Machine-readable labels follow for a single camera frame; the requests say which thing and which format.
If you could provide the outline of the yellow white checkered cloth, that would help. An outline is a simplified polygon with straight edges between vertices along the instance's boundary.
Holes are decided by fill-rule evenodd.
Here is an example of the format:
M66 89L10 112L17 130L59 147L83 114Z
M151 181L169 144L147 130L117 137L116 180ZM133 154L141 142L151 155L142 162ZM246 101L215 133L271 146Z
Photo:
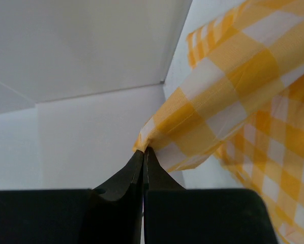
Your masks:
M169 172L216 156L304 243L304 1L245 1L187 36L191 72L142 127Z

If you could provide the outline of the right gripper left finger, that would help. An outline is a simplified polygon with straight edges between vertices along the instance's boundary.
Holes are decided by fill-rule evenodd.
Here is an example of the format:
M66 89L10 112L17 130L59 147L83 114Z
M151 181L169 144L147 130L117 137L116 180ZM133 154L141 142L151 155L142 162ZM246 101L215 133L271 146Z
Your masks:
M120 171L92 189L84 217L85 243L140 243L143 158L136 151Z

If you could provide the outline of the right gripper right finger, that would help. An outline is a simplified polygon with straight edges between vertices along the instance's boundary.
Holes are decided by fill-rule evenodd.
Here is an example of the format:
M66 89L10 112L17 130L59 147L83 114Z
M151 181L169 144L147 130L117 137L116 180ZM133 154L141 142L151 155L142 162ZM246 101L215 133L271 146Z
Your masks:
M148 147L143 160L144 241L165 243L174 235L177 217L171 208L173 197L184 188L160 165L154 150Z

